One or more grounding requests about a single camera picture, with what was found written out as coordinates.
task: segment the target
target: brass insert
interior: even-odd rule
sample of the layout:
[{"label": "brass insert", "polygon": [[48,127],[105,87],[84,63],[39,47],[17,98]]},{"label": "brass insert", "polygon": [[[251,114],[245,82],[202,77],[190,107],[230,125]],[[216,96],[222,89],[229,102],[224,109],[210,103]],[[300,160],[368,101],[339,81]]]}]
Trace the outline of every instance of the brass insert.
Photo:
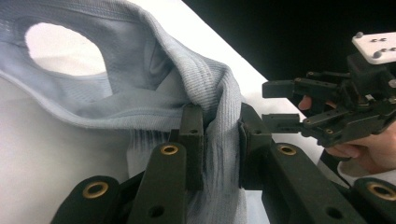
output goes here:
[{"label": "brass insert", "polygon": [[178,147],[175,147],[172,145],[163,146],[161,148],[161,153],[163,155],[167,155],[167,156],[173,155],[173,154],[177,153],[177,151],[178,151]]},{"label": "brass insert", "polygon": [[396,191],[388,188],[387,186],[375,182],[369,182],[367,184],[367,189],[378,198],[387,201],[396,201]]},{"label": "brass insert", "polygon": [[104,195],[108,190],[108,184],[103,181],[92,182],[87,185],[85,189],[82,191],[82,196],[87,199],[95,199]]},{"label": "brass insert", "polygon": [[280,146],[277,148],[281,153],[288,155],[288,156],[293,156],[297,153],[296,149],[294,147],[286,147],[286,146]]}]

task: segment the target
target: light blue garment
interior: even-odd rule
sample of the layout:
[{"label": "light blue garment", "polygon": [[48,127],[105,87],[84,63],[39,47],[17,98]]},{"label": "light blue garment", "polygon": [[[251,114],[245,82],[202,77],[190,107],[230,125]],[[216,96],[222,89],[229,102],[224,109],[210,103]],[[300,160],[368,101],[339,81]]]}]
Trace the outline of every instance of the light blue garment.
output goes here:
[{"label": "light blue garment", "polygon": [[[30,58],[25,34],[40,22],[81,33],[101,51],[106,74],[71,77]],[[0,2],[0,76],[34,97],[56,118],[92,129],[131,130],[130,175],[179,126],[190,102],[204,110],[204,190],[190,193],[189,223],[245,223],[238,188],[237,121],[241,94],[228,66],[187,49],[145,10],[123,1]]]}]

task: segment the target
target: black background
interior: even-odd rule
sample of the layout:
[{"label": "black background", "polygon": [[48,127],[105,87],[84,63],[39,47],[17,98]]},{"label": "black background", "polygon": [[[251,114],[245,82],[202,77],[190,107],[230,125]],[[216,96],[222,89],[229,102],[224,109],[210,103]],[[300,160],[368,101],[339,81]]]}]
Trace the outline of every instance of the black background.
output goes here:
[{"label": "black background", "polygon": [[268,80],[347,72],[353,35],[396,32],[394,0],[184,2]]}]

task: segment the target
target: ribbed fabric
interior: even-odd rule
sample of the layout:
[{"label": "ribbed fabric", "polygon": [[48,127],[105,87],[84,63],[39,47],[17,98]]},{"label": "ribbed fabric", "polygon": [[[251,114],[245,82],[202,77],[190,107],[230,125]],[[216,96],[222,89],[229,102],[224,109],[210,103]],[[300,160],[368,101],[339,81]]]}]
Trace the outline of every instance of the ribbed fabric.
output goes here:
[{"label": "ribbed fabric", "polygon": [[[77,80],[37,66],[24,40],[40,22],[78,31],[101,50],[106,77]],[[178,128],[182,108],[204,110],[204,190],[189,195],[189,223],[245,223],[238,188],[241,94],[228,66],[168,35],[145,10],[110,0],[6,0],[0,3],[0,76],[65,122],[128,129],[130,175],[145,169],[151,150]]]}]

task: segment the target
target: screw hole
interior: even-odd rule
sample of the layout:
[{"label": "screw hole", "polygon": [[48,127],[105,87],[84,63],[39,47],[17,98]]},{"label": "screw hole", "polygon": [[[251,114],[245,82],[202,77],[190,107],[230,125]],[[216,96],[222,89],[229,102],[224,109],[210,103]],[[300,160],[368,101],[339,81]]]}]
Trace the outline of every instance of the screw hole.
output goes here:
[{"label": "screw hole", "polygon": [[294,148],[292,148],[292,147],[285,147],[285,146],[282,146],[282,147],[279,147],[278,150],[279,150],[281,153],[283,153],[283,154],[285,154],[285,155],[288,155],[288,156],[293,156],[293,155],[295,155],[295,154],[297,153],[296,149],[294,149]]},{"label": "screw hole", "polygon": [[390,189],[382,184],[371,182],[367,186],[368,190],[370,190],[375,196],[388,200],[388,201],[396,201],[396,191]]},{"label": "screw hole", "polygon": [[82,196],[86,199],[95,199],[104,195],[108,190],[108,184],[103,181],[92,182],[82,191]]},{"label": "screw hole", "polygon": [[178,151],[178,148],[175,146],[164,146],[161,148],[161,153],[163,155],[167,155],[167,156],[173,155],[173,154],[177,153],[177,151]]},{"label": "screw hole", "polygon": [[149,217],[160,217],[163,215],[165,209],[162,206],[153,206],[148,210]]},{"label": "screw hole", "polygon": [[338,209],[333,208],[333,207],[328,207],[328,208],[326,209],[326,214],[327,214],[329,217],[332,217],[332,218],[335,218],[335,219],[341,219],[341,218],[343,218],[343,214],[342,214],[340,211],[338,211]]}]

